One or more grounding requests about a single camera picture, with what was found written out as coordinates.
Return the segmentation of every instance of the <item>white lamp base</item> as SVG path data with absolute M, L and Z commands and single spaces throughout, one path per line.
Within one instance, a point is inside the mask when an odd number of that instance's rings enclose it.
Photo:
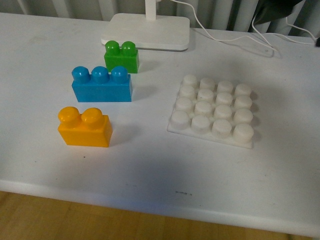
M 189 46 L 190 20 L 181 16 L 156 16 L 147 20 L 143 14 L 118 13 L 101 35 L 102 44 L 110 40 L 120 45 L 131 41 L 139 49 L 183 51 Z

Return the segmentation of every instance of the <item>green block stud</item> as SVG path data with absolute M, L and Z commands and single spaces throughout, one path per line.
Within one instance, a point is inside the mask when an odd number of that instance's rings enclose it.
M 130 74 L 137 74 L 139 68 L 139 55 L 136 45 L 132 41 L 125 41 L 121 48 L 116 41 L 105 44 L 104 61 L 106 68 L 111 72 L 114 67 L 123 66 Z

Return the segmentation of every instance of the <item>blue block stud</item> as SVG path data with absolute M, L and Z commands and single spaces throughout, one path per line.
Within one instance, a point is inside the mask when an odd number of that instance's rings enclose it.
M 109 74 L 104 66 L 95 67 L 91 74 L 84 66 L 72 71 L 72 88 L 81 103 L 131 102 L 131 76 L 123 66 L 116 66 Z

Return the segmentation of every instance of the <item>plastic toy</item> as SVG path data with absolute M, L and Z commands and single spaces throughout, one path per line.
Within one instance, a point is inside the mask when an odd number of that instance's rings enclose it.
M 116 66 L 123 66 L 130 74 L 137 74 L 139 68 L 139 54 L 136 45 L 131 41 L 126 41 L 121 48 L 116 41 L 108 41 L 105 44 L 104 60 L 109 70 Z
M 213 79 L 183 78 L 167 130 L 223 144 L 252 148 L 251 88 Z
M 78 102 L 131 102 L 131 76 L 123 66 L 116 66 L 111 74 L 104 66 L 95 67 L 91 74 L 84 66 L 72 71 L 72 88 Z
M 88 108 L 80 114 L 78 109 L 67 106 L 58 114 L 58 131 L 67 145 L 109 147 L 112 126 L 107 115 L 98 108 Z

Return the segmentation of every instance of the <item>yellow building block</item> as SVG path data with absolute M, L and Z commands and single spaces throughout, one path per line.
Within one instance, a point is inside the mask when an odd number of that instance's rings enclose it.
M 76 107 L 67 106 L 58 118 L 58 131 L 67 145 L 109 147 L 112 126 L 100 109 L 92 107 L 80 114 Z

